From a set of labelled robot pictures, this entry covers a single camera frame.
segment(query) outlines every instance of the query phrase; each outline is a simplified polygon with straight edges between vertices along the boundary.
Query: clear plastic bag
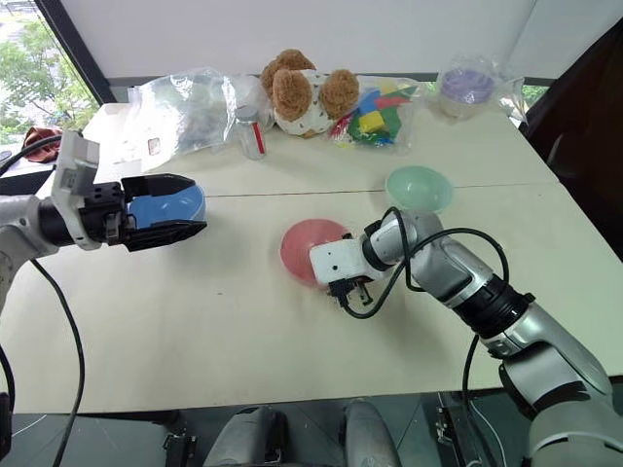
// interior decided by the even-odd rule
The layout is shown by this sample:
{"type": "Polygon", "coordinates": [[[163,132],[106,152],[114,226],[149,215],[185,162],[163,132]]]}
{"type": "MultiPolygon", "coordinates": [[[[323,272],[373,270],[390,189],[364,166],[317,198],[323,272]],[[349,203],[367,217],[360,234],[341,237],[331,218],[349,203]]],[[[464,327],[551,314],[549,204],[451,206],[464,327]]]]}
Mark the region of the clear plastic bag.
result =
{"type": "Polygon", "coordinates": [[[495,59],[458,55],[439,73],[433,101],[456,120],[501,107],[509,117],[524,122],[523,84],[524,77],[495,59]]]}
{"type": "Polygon", "coordinates": [[[327,131],[328,139],[343,148],[409,149],[421,84],[408,78],[362,75],[357,81],[358,102],[327,131]]]}
{"type": "Polygon", "coordinates": [[[131,107],[120,158],[141,160],[143,170],[234,141],[239,106],[255,105],[265,129],[274,122],[270,100],[257,78],[227,76],[211,68],[159,78],[128,90],[128,97],[131,107]]]}

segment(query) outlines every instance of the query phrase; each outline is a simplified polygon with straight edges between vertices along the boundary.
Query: brown teddy bear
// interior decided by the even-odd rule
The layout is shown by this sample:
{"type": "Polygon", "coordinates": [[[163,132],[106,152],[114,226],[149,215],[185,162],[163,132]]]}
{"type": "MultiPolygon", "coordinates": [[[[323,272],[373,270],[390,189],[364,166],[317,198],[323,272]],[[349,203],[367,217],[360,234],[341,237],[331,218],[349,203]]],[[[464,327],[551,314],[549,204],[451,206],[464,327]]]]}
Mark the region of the brown teddy bear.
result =
{"type": "Polygon", "coordinates": [[[309,138],[326,131],[357,102],[359,84],[348,70],[319,73],[300,51],[288,49],[260,77],[275,108],[277,124],[309,138]]]}

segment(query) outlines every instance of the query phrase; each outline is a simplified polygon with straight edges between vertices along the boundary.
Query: pink bowl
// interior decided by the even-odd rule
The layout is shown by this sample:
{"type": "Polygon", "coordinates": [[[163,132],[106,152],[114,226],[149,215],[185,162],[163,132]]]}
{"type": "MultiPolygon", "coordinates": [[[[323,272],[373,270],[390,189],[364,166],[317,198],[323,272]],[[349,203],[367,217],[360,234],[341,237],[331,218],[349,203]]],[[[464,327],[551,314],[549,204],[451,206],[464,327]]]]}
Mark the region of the pink bowl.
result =
{"type": "Polygon", "coordinates": [[[310,287],[320,287],[313,275],[310,250],[316,245],[341,240],[348,231],[328,219],[308,219],[290,228],[281,241],[281,261],[298,280],[310,287]]]}

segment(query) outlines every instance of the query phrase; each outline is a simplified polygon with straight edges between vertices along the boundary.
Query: mint green bowl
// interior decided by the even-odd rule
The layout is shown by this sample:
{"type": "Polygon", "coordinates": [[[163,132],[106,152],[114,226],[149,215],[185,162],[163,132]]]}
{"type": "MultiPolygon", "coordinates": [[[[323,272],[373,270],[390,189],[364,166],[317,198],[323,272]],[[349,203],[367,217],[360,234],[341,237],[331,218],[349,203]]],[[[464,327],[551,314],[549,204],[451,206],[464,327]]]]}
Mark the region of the mint green bowl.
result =
{"type": "Polygon", "coordinates": [[[453,190],[441,173],[419,165],[398,168],[385,180],[389,201],[401,209],[441,212],[450,204],[453,190]]]}

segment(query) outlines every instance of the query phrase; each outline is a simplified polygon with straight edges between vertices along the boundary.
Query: table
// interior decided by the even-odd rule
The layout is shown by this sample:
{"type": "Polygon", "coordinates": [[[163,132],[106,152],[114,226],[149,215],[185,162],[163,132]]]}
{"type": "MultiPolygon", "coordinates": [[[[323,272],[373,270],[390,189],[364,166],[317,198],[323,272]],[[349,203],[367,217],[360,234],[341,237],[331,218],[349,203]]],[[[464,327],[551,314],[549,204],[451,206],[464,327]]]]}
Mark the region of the table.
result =
{"type": "MultiPolygon", "coordinates": [[[[85,129],[100,143],[98,181],[140,174],[140,163],[110,166],[123,144],[128,104],[107,104],[85,129]]],[[[276,128],[267,133],[269,157],[247,160],[234,146],[213,153],[197,151],[166,163],[159,172],[194,178],[208,196],[382,190],[394,168],[421,164],[434,168],[456,187],[556,183],[558,179],[501,113],[449,125],[421,109],[414,118],[415,144],[408,155],[339,149],[316,137],[294,138],[276,128]]]]}
{"type": "MultiPolygon", "coordinates": [[[[491,177],[491,186],[457,188],[442,220],[494,236],[516,289],[533,292],[609,374],[623,374],[611,351],[623,325],[623,267],[560,184],[523,173],[528,181],[495,186],[491,177]]],[[[67,247],[42,260],[85,343],[82,412],[460,388],[471,335],[450,310],[399,283],[375,318],[358,321],[280,264],[281,236],[292,224],[324,217],[360,233],[385,211],[384,193],[229,195],[206,203],[208,228],[184,242],[135,253],[67,247]]],[[[461,240],[498,268],[482,240],[461,240]]],[[[382,286],[373,284],[372,294],[382,286]]],[[[9,294],[0,340],[18,382],[17,411],[66,412],[77,383],[75,349],[53,291],[30,266],[9,294]]],[[[480,348],[471,387],[498,387],[496,367],[480,348]]]]}

